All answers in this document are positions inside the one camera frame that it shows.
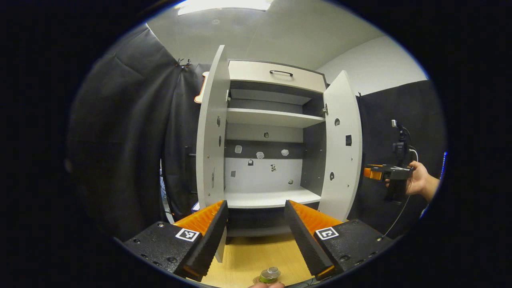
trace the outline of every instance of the open cabinet door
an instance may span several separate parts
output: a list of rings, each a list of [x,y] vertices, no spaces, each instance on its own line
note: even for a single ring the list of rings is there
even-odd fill
[[[197,195],[204,209],[224,200],[224,135],[226,131],[229,70],[224,45],[219,46],[204,85],[196,145]],[[222,262],[226,229],[217,249]]]
[[[345,70],[324,92],[326,163],[318,210],[345,221],[354,202],[361,172],[362,132],[356,96]]]

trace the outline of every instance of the cabinet shelf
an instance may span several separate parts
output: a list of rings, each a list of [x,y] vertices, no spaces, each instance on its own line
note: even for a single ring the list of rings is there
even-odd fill
[[[286,200],[300,204],[320,201],[320,196],[299,187],[298,189],[270,192],[239,192],[226,188],[224,196],[229,208],[276,208],[284,207]]]
[[[228,108],[226,119],[229,123],[236,124],[257,124],[291,128],[306,128],[325,121],[323,117],[242,108]]]

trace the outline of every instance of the drawer handle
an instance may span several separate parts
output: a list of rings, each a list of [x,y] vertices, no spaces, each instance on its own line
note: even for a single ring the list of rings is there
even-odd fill
[[[279,70],[270,70],[270,74],[274,74],[274,72],[281,72],[281,73],[290,74],[290,77],[293,77],[293,74],[292,74],[292,73],[290,73],[290,72],[279,71]]]

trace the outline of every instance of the black curtain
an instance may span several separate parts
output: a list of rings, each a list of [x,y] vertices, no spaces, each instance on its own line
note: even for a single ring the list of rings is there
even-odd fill
[[[429,80],[405,84],[357,98],[362,126],[363,167],[365,164],[396,164],[392,145],[398,131],[391,120],[402,123],[411,133],[419,162],[430,175],[439,178],[446,151],[446,127],[436,90]],[[402,210],[401,205],[384,201],[384,183],[362,178],[348,218],[359,218],[385,233]],[[426,207],[420,195],[409,199],[388,236],[395,238],[411,228]]]
[[[176,63],[144,24],[93,64],[72,104],[71,175],[88,215],[121,241],[166,221],[158,171]]]
[[[173,219],[191,214],[198,201],[196,184],[197,129],[201,104],[194,102],[203,86],[203,72],[210,71],[210,64],[183,68],[170,106],[162,155],[167,202]]]

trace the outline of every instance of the wooden floor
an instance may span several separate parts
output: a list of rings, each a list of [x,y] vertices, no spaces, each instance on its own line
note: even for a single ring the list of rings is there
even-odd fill
[[[201,283],[226,288],[246,288],[263,269],[276,266],[279,281],[292,285],[313,276],[291,234],[269,237],[236,237],[228,241],[224,259],[214,258]]]

